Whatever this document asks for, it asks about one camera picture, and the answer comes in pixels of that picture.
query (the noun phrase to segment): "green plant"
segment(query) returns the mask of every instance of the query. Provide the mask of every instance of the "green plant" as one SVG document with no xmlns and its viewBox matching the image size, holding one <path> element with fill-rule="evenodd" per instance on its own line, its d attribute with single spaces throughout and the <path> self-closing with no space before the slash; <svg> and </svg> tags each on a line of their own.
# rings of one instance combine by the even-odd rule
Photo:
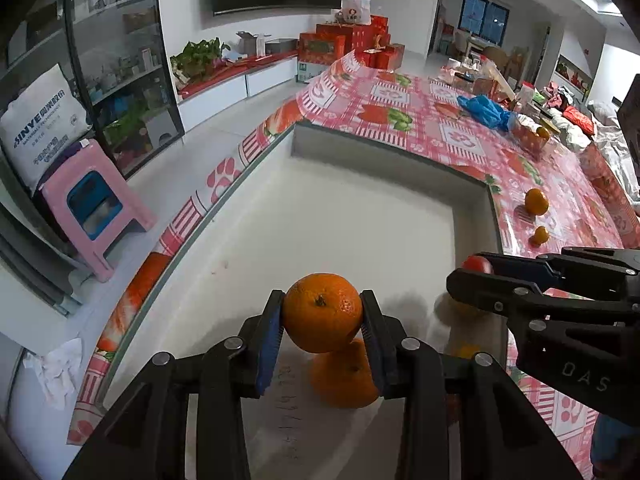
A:
<svg viewBox="0 0 640 480">
<path fill-rule="evenodd" d="M 136 102 L 122 117 L 108 124 L 104 128 L 104 135 L 110 146 L 119 145 L 132 133 L 138 131 L 145 123 L 140 117 L 146 112 L 146 107 Z"/>
<path fill-rule="evenodd" d="M 207 67 L 210 67 L 215 60 L 222 58 L 224 50 L 231 50 L 226 43 L 220 43 L 220 38 L 200 43 L 190 41 L 177 56 L 171 56 L 173 69 L 181 70 L 189 77 L 199 77 L 205 75 Z"/>
</svg>

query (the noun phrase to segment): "potted plant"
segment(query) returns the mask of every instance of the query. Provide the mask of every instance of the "potted plant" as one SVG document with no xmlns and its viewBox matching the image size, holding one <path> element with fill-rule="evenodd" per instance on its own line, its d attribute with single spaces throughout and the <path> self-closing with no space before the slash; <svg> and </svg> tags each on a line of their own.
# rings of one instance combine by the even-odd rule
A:
<svg viewBox="0 0 640 480">
<path fill-rule="evenodd" d="M 171 56 L 171 67 L 174 73 L 180 71 L 189 79 L 211 76 L 220 66 L 225 66 L 222 59 L 224 50 L 231 50 L 226 43 L 215 40 L 202 40 L 200 43 L 190 41 L 177 56 Z"/>
</svg>

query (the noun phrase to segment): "chair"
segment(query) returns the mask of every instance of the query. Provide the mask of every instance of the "chair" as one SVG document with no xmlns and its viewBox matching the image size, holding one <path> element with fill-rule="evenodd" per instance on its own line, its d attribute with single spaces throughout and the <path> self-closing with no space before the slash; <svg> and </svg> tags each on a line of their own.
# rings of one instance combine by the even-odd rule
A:
<svg viewBox="0 0 640 480">
<path fill-rule="evenodd" d="M 470 36 L 471 34 L 469 32 L 465 32 L 459 28 L 453 31 L 453 46 L 457 51 L 456 57 L 460 58 L 466 56 L 466 48 L 468 46 Z"/>
<path fill-rule="evenodd" d="M 513 77 L 515 80 L 520 81 L 522 78 L 522 72 L 524 66 L 529 58 L 529 47 L 515 46 L 511 50 L 511 56 L 507 61 L 504 69 L 504 77 Z"/>
<path fill-rule="evenodd" d="M 503 49 L 498 46 L 488 46 L 484 48 L 482 55 L 493 61 L 500 72 L 504 72 L 509 57 Z"/>
<path fill-rule="evenodd" d="M 156 218 L 129 188 L 95 140 L 65 160 L 42 185 L 53 216 L 100 282 L 113 275 L 105 251 L 133 220 L 145 231 Z"/>
</svg>

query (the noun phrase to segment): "window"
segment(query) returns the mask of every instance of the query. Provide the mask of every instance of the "window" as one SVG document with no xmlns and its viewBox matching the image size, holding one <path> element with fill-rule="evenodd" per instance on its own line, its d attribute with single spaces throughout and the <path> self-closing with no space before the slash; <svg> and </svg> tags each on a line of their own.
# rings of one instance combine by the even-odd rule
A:
<svg viewBox="0 0 640 480">
<path fill-rule="evenodd" d="M 487 0 L 462 0 L 458 28 L 466 28 L 484 40 L 502 45 L 509 9 Z"/>
</svg>

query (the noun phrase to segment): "white shopping bag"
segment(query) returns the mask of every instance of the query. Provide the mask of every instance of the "white shopping bag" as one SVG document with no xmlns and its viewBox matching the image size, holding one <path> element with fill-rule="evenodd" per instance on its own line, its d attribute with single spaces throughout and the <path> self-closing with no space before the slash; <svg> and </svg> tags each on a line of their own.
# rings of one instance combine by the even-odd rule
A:
<svg viewBox="0 0 640 480">
<path fill-rule="evenodd" d="M 60 66 L 36 79 L 0 118 L 0 140 L 33 194 L 56 157 L 91 127 Z"/>
<path fill-rule="evenodd" d="M 343 0 L 342 17 L 347 23 L 371 25 L 371 0 Z"/>
</svg>

